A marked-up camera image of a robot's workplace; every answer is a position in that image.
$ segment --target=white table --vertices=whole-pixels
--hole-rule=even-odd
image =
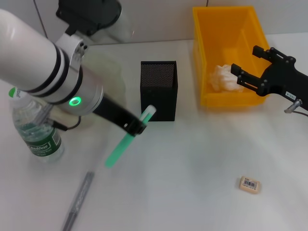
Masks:
[[[308,74],[308,34],[270,35]],[[13,127],[10,86],[0,84],[0,224],[6,231],[60,230],[89,169],[96,176],[74,231],[307,230],[308,118],[270,96],[244,112],[199,110],[192,41],[98,46],[122,65],[127,108],[140,115],[140,61],[176,60],[175,122],[150,123],[113,169],[104,160],[124,132],[94,115],[62,134],[63,158],[38,163]],[[238,189],[261,181],[260,194]]]

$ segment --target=black cable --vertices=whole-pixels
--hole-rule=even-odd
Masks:
[[[81,116],[78,117],[78,122],[74,126],[67,128],[67,130],[72,130],[72,129],[76,128],[80,124],[80,122],[81,122]]]
[[[303,112],[293,111],[293,113],[301,114],[301,115],[304,115],[304,116],[307,116],[307,117],[308,117],[308,115],[307,115],[306,113],[303,113]]]
[[[38,9],[37,3],[35,2],[35,0],[33,0],[33,3],[34,3],[34,6],[35,6],[36,11],[37,11],[37,13],[38,13],[39,22],[40,22],[40,25],[41,25],[42,28],[43,28],[45,37],[48,38],[47,32],[46,32],[45,27],[44,27],[44,24],[43,24],[43,20],[42,20],[42,18],[41,18],[41,16],[40,16],[40,13],[39,13],[39,9]]]
[[[51,126],[53,126],[56,129],[60,129],[62,131],[67,131],[67,126],[58,123],[57,121],[50,120]]]

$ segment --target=white tissue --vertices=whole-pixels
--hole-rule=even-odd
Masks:
[[[228,91],[237,91],[243,92],[244,87],[238,85],[237,77],[231,74],[230,65],[217,65],[215,67],[214,73],[210,75],[210,83],[215,91],[219,92],[228,92]]]

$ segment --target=bottle label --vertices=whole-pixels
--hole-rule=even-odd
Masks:
[[[48,135],[48,137],[40,141],[36,142],[25,141],[25,142],[34,155],[48,156],[58,150],[62,141],[58,130],[54,128],[51,134]]]

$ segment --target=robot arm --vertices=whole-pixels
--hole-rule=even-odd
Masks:
[[[53,44],[13,14],[0,10],[1,78],[46,101],[41,122],[52,105],[73,115],[89,113],[115,123],[132,136],[141,134],[146,125],[103,92],[98,78],[81,59],[85,42],[75,35],[63,34]]]
[[[299,106],[308,110],[308,76],[295,69],[296,59],[273,47],[264,51],[255,46],[253,55],[271,62],[271,65],[258,78],[232,64],[231,73],[237,76],[237,84],[255,91],[259,96],[275,93],[292,101],[293,104],[285,110],[286,113],[292,113]]]

